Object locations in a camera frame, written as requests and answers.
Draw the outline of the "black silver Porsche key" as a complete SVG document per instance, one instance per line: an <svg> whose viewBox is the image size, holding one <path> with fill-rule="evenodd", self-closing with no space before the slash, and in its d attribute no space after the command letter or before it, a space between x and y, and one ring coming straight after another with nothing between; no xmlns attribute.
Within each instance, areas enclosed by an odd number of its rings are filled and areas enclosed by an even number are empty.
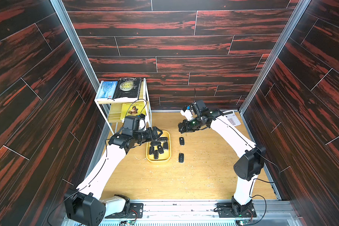
<svg viewBox="0 0 339 226"><path fill-rule="evenodd" d="M167 142L167 141L168 141L168 138L167 138L167 137L160 137L160 138L159 138L159 141L160 141L160 142Z"/></svg>

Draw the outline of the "dark grey car key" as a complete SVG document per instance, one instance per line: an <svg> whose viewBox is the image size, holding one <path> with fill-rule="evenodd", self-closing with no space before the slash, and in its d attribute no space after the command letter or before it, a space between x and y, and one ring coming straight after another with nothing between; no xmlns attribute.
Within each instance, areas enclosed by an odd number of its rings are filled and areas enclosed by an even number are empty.
<svg viewBox="0 0 339 226"><path fill-rule="evenodd" d="M164 150L168 150L168 149L169 149L169 143L168 143L168 141L166 141L166 142L163 143L163 149L164 149Z"/></svg>

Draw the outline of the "black VW car key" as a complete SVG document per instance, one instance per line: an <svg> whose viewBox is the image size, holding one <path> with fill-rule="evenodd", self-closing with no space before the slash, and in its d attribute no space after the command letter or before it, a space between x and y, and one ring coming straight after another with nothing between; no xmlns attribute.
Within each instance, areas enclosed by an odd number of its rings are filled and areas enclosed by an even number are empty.
<svg viewBox="0 0 339 226"><path fill-rule="evenodd" d="M164 154L164 149L163 149L162 145L157 146L157 150L159 151L159 154Z"/></svg>

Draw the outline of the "black three-button car key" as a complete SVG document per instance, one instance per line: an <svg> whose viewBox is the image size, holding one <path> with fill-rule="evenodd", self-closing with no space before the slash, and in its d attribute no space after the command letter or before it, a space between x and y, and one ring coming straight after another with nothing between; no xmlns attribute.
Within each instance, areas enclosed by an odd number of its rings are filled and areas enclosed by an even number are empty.
<svg viewBox="0 0 339 226"><path fill-rule="evenodd" d="M180 137L180 138L179 138L179 144L180 144L181 146L184 146L184 145L185 145L185 141L184 141L184 138L183 138L183 137Z"/></svg>

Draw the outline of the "silver-edged car key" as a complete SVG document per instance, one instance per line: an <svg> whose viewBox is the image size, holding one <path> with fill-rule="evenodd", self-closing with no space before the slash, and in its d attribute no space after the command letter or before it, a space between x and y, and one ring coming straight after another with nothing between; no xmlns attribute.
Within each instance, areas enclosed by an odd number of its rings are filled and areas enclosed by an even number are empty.
<svg viewBox="0 0 339 226"><path fill-rule="evenodd" d="M158 160L158 159L159 159L159 151L158 151L158 150L155 150L155 151L154 151L153 157L154 157L155 160Z"/></svg>

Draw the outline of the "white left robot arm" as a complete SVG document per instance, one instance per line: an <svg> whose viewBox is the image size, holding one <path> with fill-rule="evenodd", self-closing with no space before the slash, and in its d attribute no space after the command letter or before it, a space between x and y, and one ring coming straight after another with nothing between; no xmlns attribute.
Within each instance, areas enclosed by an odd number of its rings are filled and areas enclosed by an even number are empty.
<svg viewBox="0 0 339 226"><path fill-rule="evenodd" d="M66 216L84 226L98 226L105 217L132 213L130 199L124 195L101 200L104 188L128 152L144 143L158 141L163 131L146 127L145 117L127 116L117 133L105 141L105 153L90 174L64 196Z"/></svg>

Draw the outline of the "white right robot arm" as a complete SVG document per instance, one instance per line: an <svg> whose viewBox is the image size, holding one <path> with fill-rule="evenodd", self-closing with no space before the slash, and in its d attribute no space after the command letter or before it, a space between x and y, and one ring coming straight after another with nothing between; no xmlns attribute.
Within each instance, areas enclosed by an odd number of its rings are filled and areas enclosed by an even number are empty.
<svg viewBox="0 0 339 226"><path fill-rule="evenodd" d="M255 180L264 167L265 150L243 135L219 109L209 109L202 100L185 106L180 111L185 117L178 124L180 133L195 132L207 128L217 132L239 157L234 164L237 185L232 197L235 215L240 215L252 204L252 191Z"/></svg>

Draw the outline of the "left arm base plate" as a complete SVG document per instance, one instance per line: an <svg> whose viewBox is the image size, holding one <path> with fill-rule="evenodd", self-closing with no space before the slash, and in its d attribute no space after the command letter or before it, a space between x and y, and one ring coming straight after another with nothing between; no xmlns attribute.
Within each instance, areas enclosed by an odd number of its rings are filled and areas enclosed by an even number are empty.
<svg viewBox="0 0 339 226"><path fill-rule="evenodd" d="M143 217L144 204L140 202L130 203L120 213L114 213L106 216L107 219L123 218L135 219Z"/></svg>

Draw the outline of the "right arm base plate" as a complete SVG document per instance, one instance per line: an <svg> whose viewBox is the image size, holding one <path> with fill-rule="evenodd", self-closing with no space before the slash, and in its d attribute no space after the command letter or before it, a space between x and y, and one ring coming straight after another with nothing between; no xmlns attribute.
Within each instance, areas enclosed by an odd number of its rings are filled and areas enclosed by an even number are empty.
<svg viewBox="0 0 339 226"><path fill-rule="evenodd" d="M254 218L257 216L252 201L246 205L240 205L238 202L219 202L213 211L218 213L220 218Z"/></svg>

